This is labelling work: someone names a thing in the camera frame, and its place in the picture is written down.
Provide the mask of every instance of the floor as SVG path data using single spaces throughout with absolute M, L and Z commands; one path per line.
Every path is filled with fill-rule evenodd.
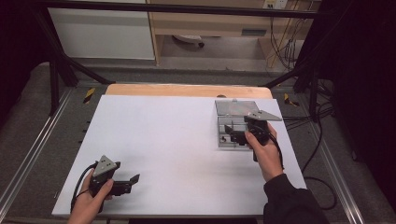
M 267 68 L 255 39 L 204 37 L 204 41 L 205 46 L 201 49 L 168 36 L 165 38 L 163 60 L 159 66 L 128 64 L 115 67 L 107 64 L 93 67 L 92 70 L 120 82 L 247 86 L 264 84 L 287 71 L 281 65 Z M 53 217 L 50 213 L 56 202 L 57 192 L 62 189 L 78 153 L 85 130 L 89 128 L 89 121 L 100 96 L 106 91 L 106 86 L 92 82 L 81 73 L 78 73 L 78 77 L 81 80 L 78 87 L 61 87 L 63 91 L 70 93 L 69 101 L 57 124 L 50 131 L 47 141 L 40 148 L 40 153 L 36 155 L 34 165 L 28 167 L 29 175 L 21 181 L 23 185 L 18 195 L 11 200 L 13 204 L 7 209 L 5 223 L 65 223 L 64 219 Z M 294 79 L 291 78 L 272 89 L 272 93 L 278 100 L 284 117 L 306 116 L 303 109 L 306 94 L 295 94 L 291 89 L 293 82 Z M 89 104 L 83 104 L 90 87 L 95 87 L 95 93 Z M 294 104 L 285 104 L 285 93 Z M 318 100 L 323 104 L 327 101 L 327 96 L 319 96 Z M 0 169 L 6 171 L 2 172 L 0 178 L 0 192 L 7 190 L 8 183 L 49 119 L 49 111 L 49 69 L 42 65 L 32 72 L 21 100 L 12 108 L 7 122 L 0 130 L 0 159 L 7 161 L 0 164 Z M 336 115 L 323 118 L 321 123 L 324 136 L 322 145 L 332 153 L 364 223 L 396 223 L 394 211 L 389 207 L 367 167 L 364 163 L 352 160 Z M 318 142 L 315 137 L 318 126 L 312 122 L 295 121 L 287 122 L 287 125 L 297 161 L 303 167 Z M 333 180 L 323 158 L 323 153 L 318 153 L 304 174 L 319 177 L 333 187 Z M 317 181 L 306 182 L 321 206 L 332 205 L 332 192 L 326 186 Z M 338 204 L 333 209 L 326 210 L 325 215 L 331 223 L 349 223 L 339 197 L 337 201 Z

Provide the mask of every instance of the right hand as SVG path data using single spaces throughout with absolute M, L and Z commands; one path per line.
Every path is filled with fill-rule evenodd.
M 270 123 L 268 123 L 268 128 L 270 133 L 276 138 L 276 131 Z M 267 145 L 262 146 L 252 133 L 245 132 L 245 137 L 250 148 L 256 153 L 260 168 L 262 168 L 262 176 L 265 181 L 268 182 L 272 178 L 282 175 L 283 169 L 280 164 L 279 153 L 277 152 L 274 142 L 269 139 Z

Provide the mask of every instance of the black sleeve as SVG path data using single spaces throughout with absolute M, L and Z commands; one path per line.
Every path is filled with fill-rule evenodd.
M 279 175 L 264 185 L 268 203 L 263 223 L 329 223 L 311 191 L 296 189 L 286 175 Z

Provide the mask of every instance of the wooden plank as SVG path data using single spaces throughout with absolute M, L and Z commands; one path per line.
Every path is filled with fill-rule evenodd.
M 209 86 L 177 84 L 111 84 L 106 95 L 147 95 L 147 96 L 203 96 L 228 98 L 272 99 L 272 93 L 264 87 Z

